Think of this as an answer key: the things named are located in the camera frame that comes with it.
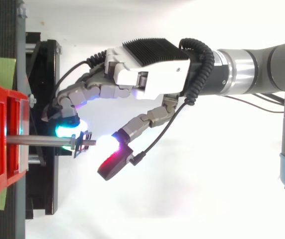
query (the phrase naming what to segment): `red plastic bin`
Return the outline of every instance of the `red plastic bin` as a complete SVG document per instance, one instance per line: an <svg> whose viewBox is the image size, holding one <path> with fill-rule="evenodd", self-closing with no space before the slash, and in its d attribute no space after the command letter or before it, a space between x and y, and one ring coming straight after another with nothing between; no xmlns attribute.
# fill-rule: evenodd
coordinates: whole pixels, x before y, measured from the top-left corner
<svg viewBox="0 0 285 239"><path fill-rule="evenodd" d="M27 96L0 87L0 191L19 180L28 167L28 146L6 145L6 135L28 132Z"/></svg>

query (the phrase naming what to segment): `robotic hand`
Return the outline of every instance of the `robotic hand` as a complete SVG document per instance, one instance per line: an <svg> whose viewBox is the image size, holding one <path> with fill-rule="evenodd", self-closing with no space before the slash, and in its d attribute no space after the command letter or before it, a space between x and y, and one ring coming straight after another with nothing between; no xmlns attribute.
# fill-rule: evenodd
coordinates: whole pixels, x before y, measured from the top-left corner
<svg viewBox="0 0 285 239"><path fill-rule="evenodd" d="M132 94L136 99L154 100L163 95L161 106L133 118L113 134L120 147L98 170L105 180L129 162L137 165L180 110L185 105L194 105L199 95L265 93L275 98L269 94L285 91L285 44L261 50L212 51L204 43L190 38L181 40L179 48L165 39L140 39L110 48L85 63L92 68L90 73L60 91L45 109L49 121L77 125L76 108L96 98L126 98ZM179 97L186 98L176 110ZM148 127L166 122L166 128L154 143L133 157L128 143ZM285 114L280 156L281 180L285 185Z"/></svg>

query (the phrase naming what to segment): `coiled black cable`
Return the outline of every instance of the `coiled black cable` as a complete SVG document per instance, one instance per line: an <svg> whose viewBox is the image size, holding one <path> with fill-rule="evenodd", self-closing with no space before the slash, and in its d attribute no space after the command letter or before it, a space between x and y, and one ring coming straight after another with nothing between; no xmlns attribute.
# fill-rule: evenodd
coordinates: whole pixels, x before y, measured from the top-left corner
<svg viewBox="0 0 285 239"><path fill-rule="evenodd" d="M176 111L176 113L173 115L173 117L170 119L166 127L163 129L163 131L160 133L160 135L154 140L154 142L151 143L151 145L141 153L137 154L135 157L133 157L130 162L133 165L137 165L145 156L146 154L157 144L157 142L161 139L161 137L164 135L164 133L169 129L170 125L174 121L174 119L177 117L179 112L186 106L193 106L202 91L203 87L205 86L211 71L214 67L214 55L212 50L203 42L191 39L191 38L185 38L182 39L179 43L179 48L183 48L184 50L192 50L195 51L197 54L203 56L203 62L200 67L200 70L196 77L192 79L192 82L190 83L189 88L187 89L186 99L184 100L184 103L179 107L179 109Z"/></svg>
<svg viewBox="0 0 285 239"><path fill-rule="evenodd" d="M87 64L90 68L94 68L95 66L105 62L106 59L106 51L99 52L90 58L87 58Z"/></svg>
<svg viewBox="0 0 285 239"><path fill-rule="evenodd" d="M182 39L179 43L179 48L195 51L204 58L197 76L192 80L187 89L186 99L184 100L187 105L193 106L214 67L214 55L206 44L192 38Z"/></svg>

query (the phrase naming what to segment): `white wall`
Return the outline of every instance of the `white wall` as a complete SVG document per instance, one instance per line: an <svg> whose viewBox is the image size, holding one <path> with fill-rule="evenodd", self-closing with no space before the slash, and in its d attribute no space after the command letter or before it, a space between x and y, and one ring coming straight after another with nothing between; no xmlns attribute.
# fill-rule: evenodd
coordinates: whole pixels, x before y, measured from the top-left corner
<svg viewBox="0 0 285 239"><path fill-rule="evenodd" d="M140 37L185 37L212 49L285 43L279 0L26 0L28 31L63 47L61 75L81 60ZM88 70L75 71L63 87ZM245 96L268 109L281 110ZM79 110L94 137L111 134L158 106L133 98L95 100ZM282 115L230 99L201 97L186 107L136 167L105 182L91 152L59 164L59 209L35 212L28 239L285 238L285 190L279 181ZM144 150L163 127L131 144Z"/></svg>

